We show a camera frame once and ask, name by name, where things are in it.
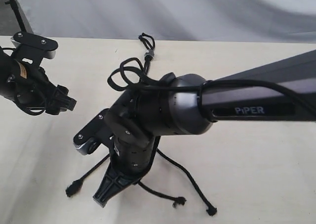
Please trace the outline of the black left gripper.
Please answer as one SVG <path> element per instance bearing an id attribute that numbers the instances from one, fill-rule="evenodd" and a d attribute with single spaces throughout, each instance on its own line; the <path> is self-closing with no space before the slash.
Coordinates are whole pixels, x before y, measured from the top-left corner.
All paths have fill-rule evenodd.
<path id="1" fill-rule="evenodd" d="M 4 62 L 4 98 L 28 115 L 59 115 L 59 109 L 73 111 L 77 101 L 69 89 L 51 83 L 41 67 L 26 62 Z"/>

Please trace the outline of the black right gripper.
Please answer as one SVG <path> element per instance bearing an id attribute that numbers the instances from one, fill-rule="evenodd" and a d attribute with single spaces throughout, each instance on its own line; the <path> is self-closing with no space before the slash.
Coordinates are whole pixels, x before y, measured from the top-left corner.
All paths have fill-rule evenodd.
<path id="1" fill-rule="evenodd" d="M 93 195 L 94 201 L 105 207 L 108 201 L 135 184 L 150 170 L 158 146 L 158 137 L 150 139 L 146 147 L 129 144 L 114 137 L 114 153 L 104 177 Z"/>

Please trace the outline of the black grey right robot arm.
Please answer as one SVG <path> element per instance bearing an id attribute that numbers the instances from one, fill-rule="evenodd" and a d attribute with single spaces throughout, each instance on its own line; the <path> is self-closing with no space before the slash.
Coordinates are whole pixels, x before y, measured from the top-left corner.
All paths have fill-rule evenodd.
<path id="1" fill-rule="evenodd" d="M 121 96 L 104 117 L 111 162 L 93 197 L 100 206 L 147 174 L 162 136 L 203 134 L 221 120 L 316 119 L 315 51 L 213 81 L 173 73 L 153 80 L 128 60 L 116 72 L 126 86 L 108 78 Z"/>

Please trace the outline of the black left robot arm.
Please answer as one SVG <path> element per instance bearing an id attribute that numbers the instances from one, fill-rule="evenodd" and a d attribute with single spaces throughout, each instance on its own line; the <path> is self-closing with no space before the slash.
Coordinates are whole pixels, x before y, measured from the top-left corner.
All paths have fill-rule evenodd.
<path id="1" fill-rule="evenodd" d="M 69 89 L 54 85 L 40 66 L 46 51 L 20 45 L 12 54 L 0 49 L 0 95 L 31 116 L 73 111 L 77 101 Z"/>

